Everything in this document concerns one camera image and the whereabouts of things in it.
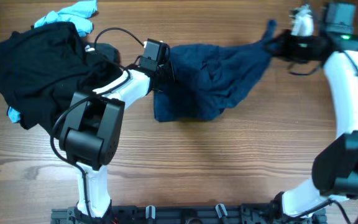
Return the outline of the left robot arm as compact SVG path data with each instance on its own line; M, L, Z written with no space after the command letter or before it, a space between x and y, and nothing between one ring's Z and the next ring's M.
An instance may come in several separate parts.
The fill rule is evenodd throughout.
M171 49L162 41L148 39L144 53L104 87L73 94L70 107L56 121L62 127L59 148L63 161L77 174L79 201L70 219L80 223L109 223L111 198L107 189L108 164L121 135L124 111L147 96L159 84L173 81Z

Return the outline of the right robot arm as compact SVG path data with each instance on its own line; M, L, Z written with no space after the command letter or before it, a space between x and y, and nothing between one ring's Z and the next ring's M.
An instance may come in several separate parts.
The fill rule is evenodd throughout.
M358 199L358 35L356 6L325 4L316 17L309 2L291 12L292 28L266 43L273 56L290 65L318 62L329 83L336 116L336 138L314 160L311 177L281 196L291 220L310 217L332 203Z

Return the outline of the dark blue shorts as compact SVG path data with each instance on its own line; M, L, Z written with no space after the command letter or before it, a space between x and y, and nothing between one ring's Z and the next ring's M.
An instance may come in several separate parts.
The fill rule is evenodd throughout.
M264 44L272 40L277 23L270 20L253 44L223 47L188 44L172 47L174 81L154 92L154 118L214 120L236 107L268 69L272 56Z

